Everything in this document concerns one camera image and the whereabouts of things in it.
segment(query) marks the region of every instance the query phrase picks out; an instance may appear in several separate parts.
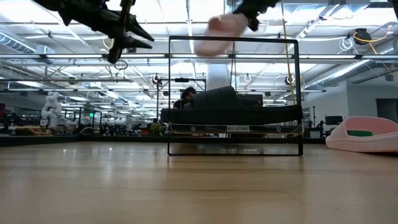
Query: white robot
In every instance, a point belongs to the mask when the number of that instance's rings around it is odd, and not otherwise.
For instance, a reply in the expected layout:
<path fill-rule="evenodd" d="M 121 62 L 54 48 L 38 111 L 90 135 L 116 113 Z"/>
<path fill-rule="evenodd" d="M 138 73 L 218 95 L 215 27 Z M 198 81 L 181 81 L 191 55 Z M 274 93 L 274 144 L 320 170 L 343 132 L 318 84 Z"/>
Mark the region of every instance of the white robot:
<path fill-rule="evenodd" d="M 41 127 L 56 127 L 58 125 L 58 115 L 62 111 L 62 105 L 58 102 L 59 93 L 49 92 L 45 97 L 45 104 L 42 108 Z"/>

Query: wire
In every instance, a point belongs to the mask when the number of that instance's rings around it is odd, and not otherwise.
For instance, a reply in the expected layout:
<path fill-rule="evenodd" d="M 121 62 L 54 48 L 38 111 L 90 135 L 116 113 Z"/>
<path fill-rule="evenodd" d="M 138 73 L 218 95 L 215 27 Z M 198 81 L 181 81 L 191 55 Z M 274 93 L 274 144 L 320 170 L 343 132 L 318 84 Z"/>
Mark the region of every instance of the wire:
<path fill-rule="evenodd" d="M 380 40 L 385 39 L 385 38 L 389 35 L 388 31 L 390 31 L 390 27 L 387 28 L 387 33 L 385 34 L 385 36 L 384 36 L 384 37 L 381 37 L 381 38 L 379 38 L 379 39 L 377 39 L 377 40 L 363 40 L 363 39 L 360 39 L 360 38 L 356 37 L 356 34 L 358 34 L 357 32 L 354 33 L 354 36 L 353 36 L 353 37 L 354 37 L 355 39 L 357 39 L 357 40 L 359 40 L 359 41 L 362 41 L 362 42 L 365 42 L 365 43 L 373 43 L 373 42 L 377 42 L 377 41 L 380 41 Z"/>
<path fill-rule="evenodd" d="M 287 40 L 286 24 L 285 24 L 285 11 L 284 11 L 284 3 L 283 3 L 283 1 L 280 2 L 280 6 L 282 8 L 282 23 L 284 25 L 285 40 Z M 294 90 L 293 90 L 292 73 L 290 72 L 289 50 L 287 48 L 287 42 L 285 42 L 285 51 L 286 51 L 286 59 L 287 59 L 287 72 L 289 73 L 290 94 L 292 95 L 292 98 L 293 98 L 293 104 L 296 104 L 296 100 L 295 100 L 295 96 L 294 96 Z"/>
<path fill-rule="evenodd" d="M 378 54 L 377 51 L 376 51 L 376 49 L 373 47 L 373 44 L 372 44 L 372 43 L 369 43 L 369 45 L 371 46 L 371 48 L 372 48 L 374 54 Z"/>
<path fill-rule="evenodd" d="M 373 47 L 373 44 L 372 44 L 372 43 L 369 43 L 369 45 L 371 46 L 373 52 L 377 55 L 378 53 L 377 53 L 376 49 Z M 390 75 L 394 75 L 394 74 L 391 72 L 390 68 L 387 67 L 387 65 L 386 65 L 385 63 L 383 63 L 383 65 L 384 65 L 384 68 L 386 68 L 387 71 L 390 73 Z"/>
<path fill-rule="evenodd" d="M 114 40 L 111 39 L 111 46 L 108 46 L 105 42 L 105 39 L 102 39 L 102 43 L 104 44 L 104 47 L 106 47 L 107 49 L 111 49 L 113 47 L 114 44 Z"/>
<path fill-rule="evenodd" d="M 381 75 L 378 74 L 377 72 L 375 72 L 374 69 L 371 68 L 368 64 L 366 64 L 366 66 L 367 66 L 367 67 L 369 68 L 369 70 L 372 71 L 377 77 L 381 77 Z M 389 73 L 392 75 L 392 72 L 387 68 L 387 66 L 386 66 L 385 64 L 384 64 L 384 66 L 385 66 L 385 68 L 389 71 Z"/>

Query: wooden floor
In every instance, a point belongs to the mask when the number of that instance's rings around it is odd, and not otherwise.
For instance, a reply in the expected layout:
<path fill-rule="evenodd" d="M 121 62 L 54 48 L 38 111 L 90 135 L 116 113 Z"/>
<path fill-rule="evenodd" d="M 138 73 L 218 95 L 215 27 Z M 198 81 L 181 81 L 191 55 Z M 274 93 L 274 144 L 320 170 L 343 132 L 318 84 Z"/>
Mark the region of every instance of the wooden floor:
<path fill-rule="evenodd" d="M 398 223 L 397 157 L 309 145 L 304 157 L 167 157 L 165 147 L 0 148 L 0 223 Z"/>

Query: black metal frame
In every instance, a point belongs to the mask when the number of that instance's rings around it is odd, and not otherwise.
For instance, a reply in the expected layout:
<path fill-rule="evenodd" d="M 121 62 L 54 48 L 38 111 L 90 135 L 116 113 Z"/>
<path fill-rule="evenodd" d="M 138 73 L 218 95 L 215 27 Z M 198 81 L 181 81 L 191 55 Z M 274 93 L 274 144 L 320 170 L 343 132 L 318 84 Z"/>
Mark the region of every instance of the black metal frame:
<path fill-rule="evenodd" d="M 169 37 L 169 92 L 171 92 L 171 61 L 172 61 L 172 54 L 171 54 L 171 43 L 172 40 L 218 40 L 218 41 L 230 41 L 230 42 L 260 42 L 260 43 L 275 43 L 275 44 L 293 44 L 294 45 L 294 54 L 292 60 L 294 60 L 295 64 L 295 91 L 296 91 L 296 105 L 301 108 L 301 84 L 300 84 L 300 62 L 299 62 L 299 42 L 297 40 L 284 40 L 284 39 L 257 39 L 257 38 L 235 38 L 235 37 L 197 37 L 197 36 L 170 36 Z M 169 108 L 171 108 L 171 95 L 169 95 Z M 302 120 L 297 120 L 297 126 L 302 126 Z M 167 140 L 167 154 L 169 156 L 302 156 L 303 155 L 303 136 L 300 134 L 298 137 L 290 138 L 290 139 L 283 139 L 285 143 L 293 143 L 298 145 L 298 152 L 297 154 L 240 154 L 239 150 L 237 154 L 173 154 L 170 152 L 170 142 L 171 140 L 170 133 L 168 134 Z M 258 141 L 261 143 L 273 143 L 276 141 L 281 141 L 282 139 L 263 139 L 262 141 Z M 224 139 L 223 141 L 219 141 L 220 143 L 231 143 L 231 144 L 239 144 L 243 143 L 240 139 Z"/>

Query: ceiling light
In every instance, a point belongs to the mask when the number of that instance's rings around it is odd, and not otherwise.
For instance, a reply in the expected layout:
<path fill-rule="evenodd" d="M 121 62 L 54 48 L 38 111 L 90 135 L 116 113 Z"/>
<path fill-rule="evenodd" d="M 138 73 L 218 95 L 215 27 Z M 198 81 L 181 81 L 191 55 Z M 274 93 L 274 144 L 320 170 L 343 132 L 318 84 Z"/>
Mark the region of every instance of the ceiling light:
<path fill-rule="evenodd" d="M 286 55 L 256 55 L 256 54 L 243 54 L 243 55 L 235 55 L 236 58 L 267 58 L 267 59 L 285 59 Z"/>
<path fill-rule="evenodd" d="M 264 102 L 287 102 L 286 100 L 263 100 Z"/>
<path fill-rule="evenodd" d="M 79 108 L 62 108 L 63 110 L 79 110 Z"/>
<path fill-rule="evenodd" d="M 78 55 L 78 54 L 53 54 L 53 55 L 47 55 L 47 58 L 102 58 L 102 55 L 98 54 L 84 54 L 84 55 Z"/>
<path fill-rule="evenodd" d="M 40 91 L 39 89 L 7 89 L 8 91 Z"/>
<path fill-rule="evenodd" d="M 172 58 L 200 58 L 200 57 L 195 54 L 172 54 Z M 228 55 L 226 54 L 217 55 L 212 58 L 228 58 Z"/>
<path fill-rule="evenodd" d="M 267 103 L 264 106 L 286 106 L 284 103 Z"/>
<path fill-rule="evenodd" d="M 79 96 L 68 96 L 68 97 L 73 100 L 77 100 L 77 101 L 88 101 L 88 99 L 86 99 L 84 97 L 79 97 Z"/>
<path fill-rule="evenodd" d="M 323 92 L 326 92 L 326 90 L 301 90 L 301 92 L 302 93 L 323 93 Z"/>
<path fill-rule="evenodd" d="M 31 86 L 31 87 L 41 87 L 42 86 L 41 84 L 38 84 L 37 82 L 29 82 L 29 81 L 19 81 L 17 83 L 22 84 L 22 85 Z"/>
<path fill-rule="evenodd" d="M 121 58 L 165 58 L 164 54 L 122 54 Z"/>
<path fill-rule="evenodd" d="M 398 59 L 398 55 L 363 55 L 361 59 Z"/>
<path fill-rule="evenodd" d="M 0 58 L 40 58 L 37 54 L 4 54 Z"/>
<path fill-rule="evenodd" d="M 44 89 L 43 91 L 75 91 L 73 89 Z"/>
<path fill-rule="evenodd" d="M 347 58 L 355 58 L 356 55 L 301 55 L 300 58 L 309 58 L 309 59 L 347 59 Z"/>

